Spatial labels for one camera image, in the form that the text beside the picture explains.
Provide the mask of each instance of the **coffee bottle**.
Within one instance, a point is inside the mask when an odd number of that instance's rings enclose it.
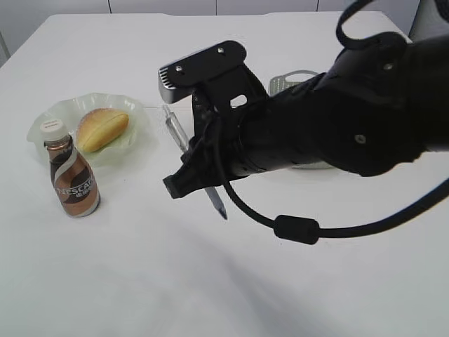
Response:
[[[73,217],[91,214],[100,193],[92,168],[76,150],[67,127],[52,119],[42,123],[41,134],[50,157],[51,182],[65,212]]]

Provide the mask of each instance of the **white table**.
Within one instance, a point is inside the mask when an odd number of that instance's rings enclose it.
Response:
[[[341,50],[338,16],[48,19],[0,69],[0,336],[447,336],[447,202],[384,234],[306,246],[277,239],[221,189],[227,222],[203,192],[173,201],[163,186],[180,160],[157,109],[160,66],[235,39],[266,86],[292,70],[326,71]],[[345,28],[397,30],[380,13]],[[25,136],[39,113],[89,92],[141,100],[158,140],[96,170],[102,206],[74,220]],[[189,106],[175,111],[192,131]],[[448,155],[426,154],[377,178],[286,170],[234,187],[267,216],[339,227],[388,216],[448,172]]]

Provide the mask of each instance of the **bottle cap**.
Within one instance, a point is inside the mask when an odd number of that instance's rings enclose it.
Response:
[[[55,142],[68,134],[67,127],[60,119],[51,119],[41,124],[41,135],[44,142]]]

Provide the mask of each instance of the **translucent plate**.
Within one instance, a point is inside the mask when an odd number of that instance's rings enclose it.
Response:
[[[91,166],[105,165],[111,161],[110,159],[129,152],[136,141],[139,130],[147,126],[148,120],[143,110],[143,105],[124,95],[89,93],[88,95],[56,103],[36,118],[28,131],[27,140],[36,145],[39,157],[47,165],[48,153],[43,146],[43,140],[39,130],[40,125],[46,120],[59,118],[65,123],[70,135],[72,135],[76,142],[76,130],[81,118],[90,111],[100,107],[112,107],[129,114],[128,128],[126,128],[120,137],[96,152],[82,152],[82,155],[88,160]]]

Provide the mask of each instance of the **bread roll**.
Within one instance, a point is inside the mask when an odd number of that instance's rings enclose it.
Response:
[[[79,150],[94,152],[119,137],[128,126],[123,110],[103,108],[89,112],[78,125],[76,145]]]

